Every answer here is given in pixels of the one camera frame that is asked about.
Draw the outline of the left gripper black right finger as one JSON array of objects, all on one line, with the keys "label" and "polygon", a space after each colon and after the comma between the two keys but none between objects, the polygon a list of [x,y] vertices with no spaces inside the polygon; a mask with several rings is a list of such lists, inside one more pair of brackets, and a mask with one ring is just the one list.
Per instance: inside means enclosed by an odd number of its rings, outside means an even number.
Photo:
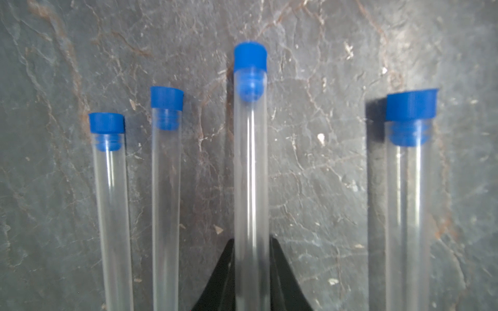
[{"label": "left gripper black right finger", "polygon": [[270,265],[271,310],[312,310],[275,237],[270,238]]}]

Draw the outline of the clear test tube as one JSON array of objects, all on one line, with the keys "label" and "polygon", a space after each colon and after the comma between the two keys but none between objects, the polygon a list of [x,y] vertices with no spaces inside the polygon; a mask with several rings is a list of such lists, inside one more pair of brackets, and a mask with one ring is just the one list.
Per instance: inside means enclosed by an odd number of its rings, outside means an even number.
[{"label": "clear test tube", "polygon": [[133,310],[125,135],[92,135],[107,310]]},{"label": "clear test tube", "polygon": [[237,310],[270,310],[266,73],[234,73],[235,282]]},{"label": "clear test tube", "polygon": [[385,132],[386,308],[427,310],[433,122],[391,121]]}]

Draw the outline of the clear test tube diagonal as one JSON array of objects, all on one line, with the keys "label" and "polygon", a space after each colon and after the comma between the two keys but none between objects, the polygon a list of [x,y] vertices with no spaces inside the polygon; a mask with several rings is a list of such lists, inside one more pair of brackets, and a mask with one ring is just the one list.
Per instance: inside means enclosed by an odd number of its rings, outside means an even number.
[{"label": "clear test tube diagonal", "polygon": [[178,310],[181,112],[153,109],[153,307]]}]

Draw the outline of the blue stopper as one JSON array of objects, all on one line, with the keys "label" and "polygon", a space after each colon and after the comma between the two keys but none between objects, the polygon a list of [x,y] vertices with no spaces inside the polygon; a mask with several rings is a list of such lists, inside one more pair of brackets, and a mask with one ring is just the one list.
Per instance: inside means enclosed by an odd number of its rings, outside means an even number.
[{"label": "blue stopper", "polygon": [[386,122],[390,142],[401,147],[421,146],[431,137],[437,115],[438,89],[387,95]]},{"label": "blue stopper", "polygon": [[125,134],[125,118],[115,113],[91,113],[89,116],[90,132],[94,145],[100,152],[115,152],[123,146],[122,135]]},{"label": "blue stopper", "polygon": [[267,84],[267,50],[255,41],[238,44],[234,50],[236,93],[244,102],[257,102]]},{"label": "blue stopper", "polygon": [[184,106],[184,92],[176,88],[152,86],[150,88],[153,125],[160,130],[175,131],[180,128]]}]

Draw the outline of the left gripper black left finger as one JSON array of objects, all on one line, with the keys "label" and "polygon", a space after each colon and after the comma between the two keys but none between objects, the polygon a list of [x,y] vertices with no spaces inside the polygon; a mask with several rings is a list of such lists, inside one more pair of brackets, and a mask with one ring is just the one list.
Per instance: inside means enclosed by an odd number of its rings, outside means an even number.
[{"label": "left gripper black left finger", "polygon": [[234,239],[230,239],[192,311],[235,310]]}]

